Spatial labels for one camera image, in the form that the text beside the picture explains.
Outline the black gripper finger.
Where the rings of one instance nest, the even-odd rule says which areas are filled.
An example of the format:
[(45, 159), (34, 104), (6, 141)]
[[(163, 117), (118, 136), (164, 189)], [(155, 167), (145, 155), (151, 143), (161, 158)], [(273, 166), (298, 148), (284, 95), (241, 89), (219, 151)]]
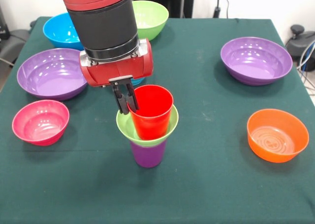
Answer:
[(113, 85), (113, 92), (114, 92), (115, 100), (116, 100), (116, 103), (118, 105), (120, 113), (124, 114), (124, 115), (128, 114), (129, 109), (127, 106), (127, 100), (126, 100), (125, 96), (121, 93), (118, 84)]
[(136, 95), (135, 95), (133, 84), (132, 83), (127, 83), (126, 84), (126, 89), (128, 91), (127, 102), (128, 102), (129, 107), (130, 107), (130, 110), (133, 111), (133, 112), (136, 112), (139, 109), (139, 106), (138, 106), (138, 103), (137, 103), (137, 99), (136, 99)]

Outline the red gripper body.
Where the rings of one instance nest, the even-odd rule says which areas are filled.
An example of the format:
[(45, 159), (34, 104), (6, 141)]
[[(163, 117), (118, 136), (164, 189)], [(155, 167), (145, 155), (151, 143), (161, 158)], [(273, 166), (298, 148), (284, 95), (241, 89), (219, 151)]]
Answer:
[(143, 78), (153, 74), (153, 54), (149, 40), (141, 39), (132, 54), (113, 62), (93, 62), (85, 51), (79, 55), (84, 78), (92, 87), (108, 86), (126, 78)]

